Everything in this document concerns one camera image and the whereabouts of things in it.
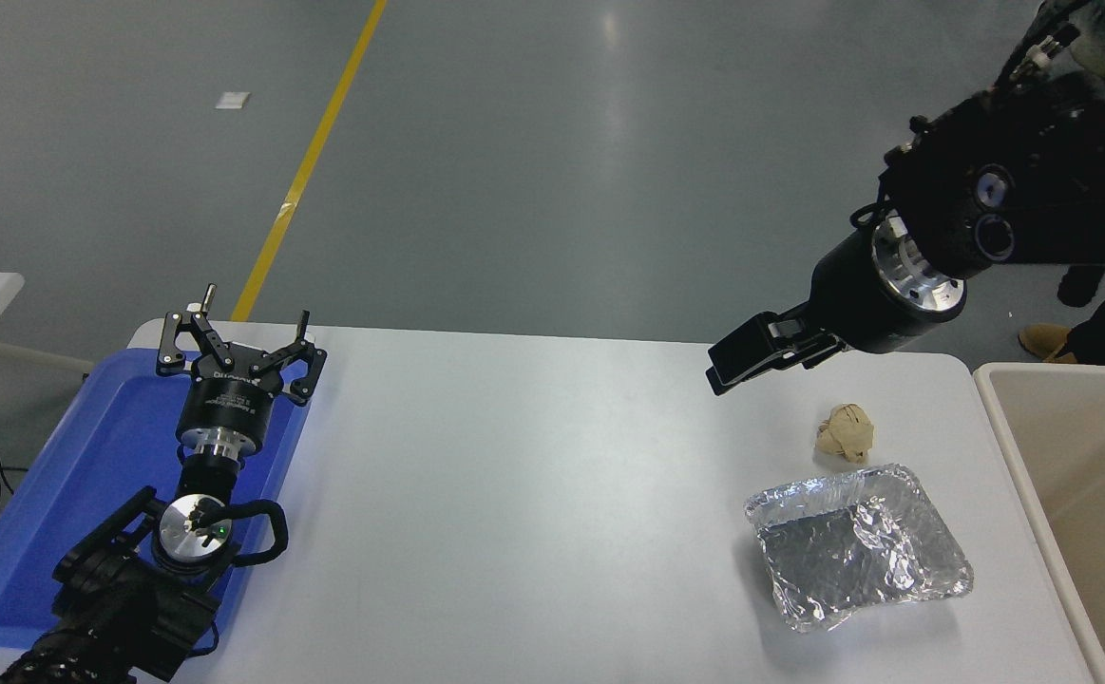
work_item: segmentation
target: yellow floor line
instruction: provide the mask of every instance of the yellow floor line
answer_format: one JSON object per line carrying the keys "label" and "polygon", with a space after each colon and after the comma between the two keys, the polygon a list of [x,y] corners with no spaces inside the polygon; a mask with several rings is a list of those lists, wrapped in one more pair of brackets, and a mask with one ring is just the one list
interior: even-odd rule
{"label": "yellow floor line", "polygon": [[295,217],[295,209],[299,208],[303,191],[308,186],[308,179],[312,178],[312,172],[316,168],[316,161],[320,159],[320,151],[328,139],[332,125],[336,122],[336,114],[340,113],[345,94],[348,94],[349,86],[354,84],[354,74],[357,74],[357,66],[362,63],[362,55],[370,44],[370,36],[375,35],[375,27],[379,24],[379,18],[387,4],[388,0],[376,0],[375,8],[370,9],[370,17],[366,19],[362,34],[357,36],[357,44],[354,44],[354,51],[345,65],[345,71],[340,74],[340,81],[336,82],[336,90],[332,92],[320,125],[316,127],[316,133],[312,136],[312,144],[308,145],[308,150],[303,155],[299,170],[295,173],[295,180],[291,182],[291,189],[286,191],[286,199],[277,211],[277,218],[274,218],[274,228],[270,229],[265,243],[261,246],[260,254],[256,255],[256,264],[253,265],[252,273],[248,274],[248,282],[240,293],[240,299],[236,301],[235,308],[231,312],[231,320],[248,320],[248,317],[252,315],[256,297],[261,294],[261,286],[265,285],[269,270],[274,265],[278,248],[282,248],[282,239],[286,238],[286,231],[291,229],[291,220]]}

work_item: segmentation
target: blue tray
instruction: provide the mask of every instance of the blue tray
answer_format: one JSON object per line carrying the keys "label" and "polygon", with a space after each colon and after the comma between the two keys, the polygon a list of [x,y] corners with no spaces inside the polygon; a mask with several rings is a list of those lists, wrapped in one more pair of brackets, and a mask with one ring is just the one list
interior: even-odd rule
{"label": "blue tray", "polygon": [[[175,492],[176,421],[191,381],[157,377],[156,354],[126,349],[92,371],[0,517],[0,646],[30,648],[57,622],[50,607],[62,586],[51,573],[75,543],[144,485],[162,501]],[[245,462],[232,503],[277,497],[305,419],[288,400],[274,402],[265,448]],[[234,527],[234,539],[256,551],[267,528],[264,517],[254,518]],[[234,568],[214,586],[222,633],[249,571]]]}

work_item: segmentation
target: beige bin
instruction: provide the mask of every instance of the beige bin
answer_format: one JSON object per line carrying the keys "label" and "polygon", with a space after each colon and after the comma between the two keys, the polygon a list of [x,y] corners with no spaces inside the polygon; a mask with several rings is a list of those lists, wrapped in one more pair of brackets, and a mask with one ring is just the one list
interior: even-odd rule
{"label": "beige bin", "polygon": [[1105,368],[988,364],[974,380],[1067,619],[1105,683]]}

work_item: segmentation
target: black handle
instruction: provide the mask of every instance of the black handle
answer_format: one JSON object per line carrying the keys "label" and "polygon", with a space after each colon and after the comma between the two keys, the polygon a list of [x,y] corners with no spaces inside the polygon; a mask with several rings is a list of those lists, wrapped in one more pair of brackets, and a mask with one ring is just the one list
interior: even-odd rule
{"label": "black handle", "polygon": [[246,504],[222,506],[221,509],[212,509],[201,516],[197,520],[197,527],[209,527],[221,519],[244,519],[257,515],[269,516],[270,528],[274,532],[274,545],[264,551],[256,551],[256,554],[240,554],[232,559],[231,565],[235,567],[260,565],[277,558],[277,556],[282,555],[282,551],[286,550],[286,546],[291,543],[291,533],[286,527],[286,512],[282,509],[282,506],[277,505],[277,502],[256,498],[255,502],[248,502]]}

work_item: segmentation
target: crumpled tan paper ball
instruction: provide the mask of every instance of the crumpled tan paper ball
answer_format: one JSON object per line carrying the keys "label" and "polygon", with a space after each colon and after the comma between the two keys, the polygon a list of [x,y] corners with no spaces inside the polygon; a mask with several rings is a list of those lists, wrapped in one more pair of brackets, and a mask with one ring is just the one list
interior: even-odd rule
{"label": "crumpled tan paper ball", "polygon": [[867,463],[869,450],[873,448],[873,422],[864,409],[855,403],[843,403],[831,411],[830,419],[818,425],[813,445],[854,464]]}

